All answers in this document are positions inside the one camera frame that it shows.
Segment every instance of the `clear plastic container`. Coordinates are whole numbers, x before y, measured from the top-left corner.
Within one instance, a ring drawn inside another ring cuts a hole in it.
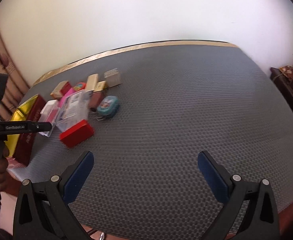
[[[56,120],[56,126],[61,132],[68,130],[81,120],[88,119],[89,97],[84,90],[71,94],[65,99],[60,110],[60,115]]]
[[[41,117],[39,122],[50,122],[52,125],[52,129],[46,132],[39,132],[39,134],[44,135],[46,137],[50,137],[51,133],[54,129],[56,117],[60,112],[60,108],[58,107],[59,101],[58,100],[50,100],[46,103],[43,107],[42,111],[40,112]]]

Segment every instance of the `blue silicone tip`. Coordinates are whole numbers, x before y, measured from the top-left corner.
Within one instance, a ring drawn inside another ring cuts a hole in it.
[[[75,201],[93,166],[93,153],[88,152],[64,185],[64,194],[62,197],[64,203],[68,204]]]
[[[227,184],[214,168],[210,160],[202,152],[200,152],[198,156],[198,167],[211,188],[216,200],[224,204],[227,203],[229,201]]]

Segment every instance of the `textured gray surface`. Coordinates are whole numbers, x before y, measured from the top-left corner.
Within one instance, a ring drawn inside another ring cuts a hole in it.
[[[37,135],[30,165],[13,170],[20,179],[48,180],[92,151],[95,166],[70,208],[82,224],[129,239],[197,239],[208,228],[221,205],[197,168],[202,150],[230,173],[268,178],[279,211],[293,201],[293,113],[240,49],[124,52],[56,75],[24,100],[37,93],[49,100],[60,81],[75,85],[115,67],[122,84],[108,94],[121,101],[117,115],[98,122],[90,114],[95,136],[73,149],[56,128],[50,138]]]

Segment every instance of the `curtain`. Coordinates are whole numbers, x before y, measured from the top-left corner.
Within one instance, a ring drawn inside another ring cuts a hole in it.
[[[18,107],[29,85],[15,67],[0,36],[0,73],[9,75],[7,87],[0,105],[0,119],[8,121]]]

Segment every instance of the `white wall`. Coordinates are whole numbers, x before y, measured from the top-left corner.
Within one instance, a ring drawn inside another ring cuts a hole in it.
[[[266,73],[293,63],[290,0],[3,0],[0,32],[30,84],[92,54],[161,40],[231,42]]]

